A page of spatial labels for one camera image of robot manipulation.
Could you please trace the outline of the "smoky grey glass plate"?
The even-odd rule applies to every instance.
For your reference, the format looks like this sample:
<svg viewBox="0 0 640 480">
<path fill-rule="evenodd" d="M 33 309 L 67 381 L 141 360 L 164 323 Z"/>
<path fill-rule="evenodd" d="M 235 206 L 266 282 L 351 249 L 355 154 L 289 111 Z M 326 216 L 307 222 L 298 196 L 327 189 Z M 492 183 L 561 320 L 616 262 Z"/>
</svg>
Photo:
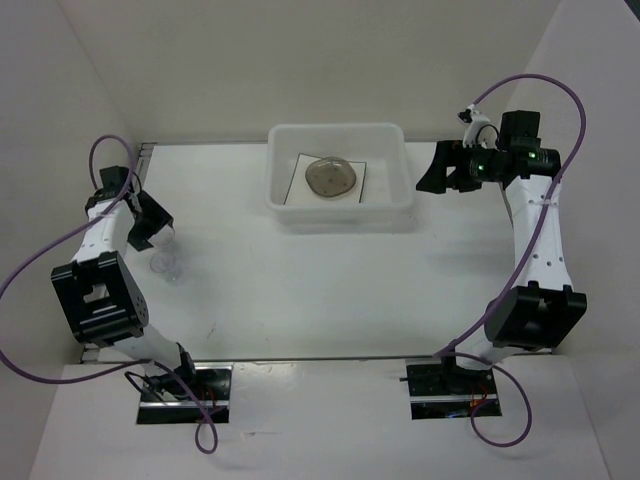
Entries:
<svg viewBox="0 0 640 480">
<path fill-rule="evenodd" d="M 305 170 L 305 180 L 314 194 L 335 198 L 355 187 L 357 174 L 347 160 L 330 156 L 313 161 Z"/>
</svg>

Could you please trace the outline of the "square white black-rimmed plate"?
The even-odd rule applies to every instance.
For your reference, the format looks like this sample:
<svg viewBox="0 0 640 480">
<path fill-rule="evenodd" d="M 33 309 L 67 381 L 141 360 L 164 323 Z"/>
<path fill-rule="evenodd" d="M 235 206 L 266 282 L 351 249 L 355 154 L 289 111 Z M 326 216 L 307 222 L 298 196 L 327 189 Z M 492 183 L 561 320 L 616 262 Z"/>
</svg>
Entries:
<svg viewBox="0 0 640 480">
<path fill-rule="evenodd" d="M 322 198 L 314 194 L 305 180 L 306 168 L 315 160 L 323 157 L 313 157 L 299 154 L 292 174 L 292 179 L 285 196 L 284 204 L 287 206 L 320 206 L 329 204 L 358 204 L 362 200 L 364 183 L 367 173 L 366 162 L 355 162 L 347 160 L 355 169 L 357 181 L 355 187 L 347 194 L 335 198 Z"/>
</svg>

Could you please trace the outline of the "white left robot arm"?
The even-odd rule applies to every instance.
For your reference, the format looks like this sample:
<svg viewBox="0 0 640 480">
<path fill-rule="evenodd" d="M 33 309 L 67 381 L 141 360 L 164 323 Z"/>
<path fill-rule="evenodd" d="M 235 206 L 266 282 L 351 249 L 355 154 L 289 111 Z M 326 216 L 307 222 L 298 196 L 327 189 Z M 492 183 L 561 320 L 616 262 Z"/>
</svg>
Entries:
<svg viewBox="0 0 640 480">
<path fill-rule="evenodd" d="M 123 258 L 129 247 L 142 252 L 172 240 L 174 219 L 131 184 L 118 199 L 128 174 L 122 166 L 100 171 L 102 186 L 85 206 L 92 225 L 72 260 L 52 270 L 52 285 L 79 343 L 148 360 L 145 374 L 157 397 L 188 399 L 199 387 L 194 362 L 184 347 L 151 325 L 150 309 Z"/>
</svg>

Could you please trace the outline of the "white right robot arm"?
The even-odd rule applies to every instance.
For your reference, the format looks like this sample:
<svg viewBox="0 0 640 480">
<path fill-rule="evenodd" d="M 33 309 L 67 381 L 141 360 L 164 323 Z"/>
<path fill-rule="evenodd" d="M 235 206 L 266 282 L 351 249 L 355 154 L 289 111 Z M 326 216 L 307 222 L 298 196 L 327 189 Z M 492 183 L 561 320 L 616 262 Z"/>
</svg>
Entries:
<svg viewBox="0 0 640 480">
<path fill-rule="evenodd" d="M 437 143 L 433 161 L 416 188 L 468 193 L 497 184 L 509 215 L 516 266 L 505 292 L 491 300 L 482 324 L 442 353 L 438 381 L 459 393 L 496 363 L 519 353 L 558 347 L 587 310 L 564 259 L 559 218 L 562 161 L 542 147 L 540 115 L 516 110 L 493 126 L 476 106 L 459 117 L 460 140 Z"/>
</svg>

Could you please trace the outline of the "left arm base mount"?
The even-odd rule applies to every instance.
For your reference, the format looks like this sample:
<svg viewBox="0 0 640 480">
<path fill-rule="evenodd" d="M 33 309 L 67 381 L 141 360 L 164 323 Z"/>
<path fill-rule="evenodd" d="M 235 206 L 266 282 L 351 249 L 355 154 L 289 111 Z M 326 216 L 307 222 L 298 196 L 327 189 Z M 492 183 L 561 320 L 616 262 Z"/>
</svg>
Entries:
<svg viewBox="0 0 640 480">
<path fill-rule="evenodd" d="M 195 375 L 187 380 L 215 424 L 229 422 L 232 374 L 231 365 L 200 362 L 195 365 Z M 149 377 L 130 372 L 125 376 L 140 395 L 138 425 L 196 424 L 204 419 L 191 397 L 167 375 Z"/>
</svg>

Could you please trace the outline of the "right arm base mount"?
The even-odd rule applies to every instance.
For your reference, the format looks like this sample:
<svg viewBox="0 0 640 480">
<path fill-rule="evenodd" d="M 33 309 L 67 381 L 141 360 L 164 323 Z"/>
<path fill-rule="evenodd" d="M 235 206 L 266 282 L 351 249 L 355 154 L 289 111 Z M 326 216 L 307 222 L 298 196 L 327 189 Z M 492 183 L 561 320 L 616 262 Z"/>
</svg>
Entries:
<svg viewBox="0 0 640 480">
<path fill-rule="evenodd" d="M 413 420 L 468 419 L 502 415 L 491 369 L 465 370 L 453 358 L 411 359 L 400 382 L 408 387 Z"/>
</svg>

